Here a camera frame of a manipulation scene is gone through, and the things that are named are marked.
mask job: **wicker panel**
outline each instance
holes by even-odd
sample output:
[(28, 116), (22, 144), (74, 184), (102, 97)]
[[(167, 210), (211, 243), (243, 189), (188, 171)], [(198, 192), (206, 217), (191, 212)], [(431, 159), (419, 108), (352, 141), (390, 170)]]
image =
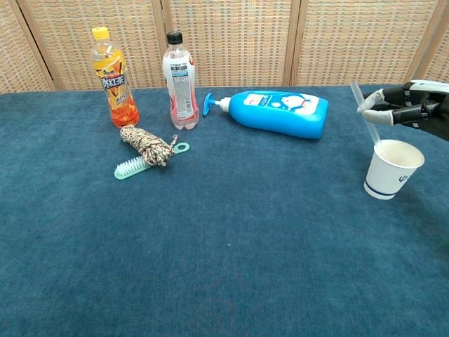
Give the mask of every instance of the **wicker panel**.
[(402, 83), (436, 3), (309, 0), (297, 83)]
[(91, 60), (93, 27), (109, 28), (128, 63), (132, 88), (164, 86), (148, 0), (29, 0), (29, 9), (66, 89), (98, 89)]
[(0, 0), (0, 60), (0, 93), (50, 90), (6, 0)]
[(426, 79), (449, 83), (449, 29), (430, 63)]
[(289, 0), (170, 0), (198, 86), (280, 86)]

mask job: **rope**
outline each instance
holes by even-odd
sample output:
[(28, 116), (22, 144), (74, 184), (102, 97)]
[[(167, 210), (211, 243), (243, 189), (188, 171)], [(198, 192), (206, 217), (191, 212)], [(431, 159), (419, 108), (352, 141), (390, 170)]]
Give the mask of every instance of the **rope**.
[(126, 125), (120, 129), (120, 137), (134, 147), (149, 165), (165, 166), (175, 154), (173, 146), (176, 144), (177, 135), (173, 136), (173, 141), (169, 145), (142, 128)]

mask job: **plastic bottle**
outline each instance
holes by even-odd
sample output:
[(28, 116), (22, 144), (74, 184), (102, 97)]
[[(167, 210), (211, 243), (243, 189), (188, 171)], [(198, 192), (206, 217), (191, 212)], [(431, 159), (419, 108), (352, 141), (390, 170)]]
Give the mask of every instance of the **plastic bottle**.
[(222, 100), (214, 100), (209, 93), (204, 100), (203, 116), (207, 116), (212, 105), (218, 105), (235, 121), (250, 128), (318, 139), (323, 135), (329, 103), (304, 93), (244, 91)]
[(106, 91), (112, 123), (118, 128), (136, 125), (139, 111), (128, 85), (128, 72), (122, 50), (109, 40), (106, 27), (92, 29), (93, 67)]
[(189, 51), (182, 46), (182, 34), (167, 34), (168, 49), (162, 68), (170, 94), (170, 116), (178, 129), (190, 130), (198, 124), (199, 109), (195, 98), (195, 64)]

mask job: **mint green brush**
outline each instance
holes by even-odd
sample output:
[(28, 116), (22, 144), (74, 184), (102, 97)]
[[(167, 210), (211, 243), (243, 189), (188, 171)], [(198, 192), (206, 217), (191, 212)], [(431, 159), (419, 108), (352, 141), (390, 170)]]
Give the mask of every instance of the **mint green brush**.
[[(175, 154), (186, 152), (190, 148), (187, 143), (179, 143), (173, 147)], [(132, 158), (122, 164), (117, 165), (114, 176), (119, 180), (127, 179), (135, 174), (145, 171), (153, 165), (147, 164), (142, 156)]]

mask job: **detergent bottle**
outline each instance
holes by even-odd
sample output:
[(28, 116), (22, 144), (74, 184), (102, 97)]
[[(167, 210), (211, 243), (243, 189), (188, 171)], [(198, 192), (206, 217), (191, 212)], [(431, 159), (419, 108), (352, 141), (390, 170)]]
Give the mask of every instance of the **detergent bottle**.
[(318, 139), (323, 135), (329, 103), (303, 93), (244, 91), (221, 100), (214, 100), (209, 93), (204, 100), (204, 117), (212, 105), (218, 105), (235, 121), (250, 128)]

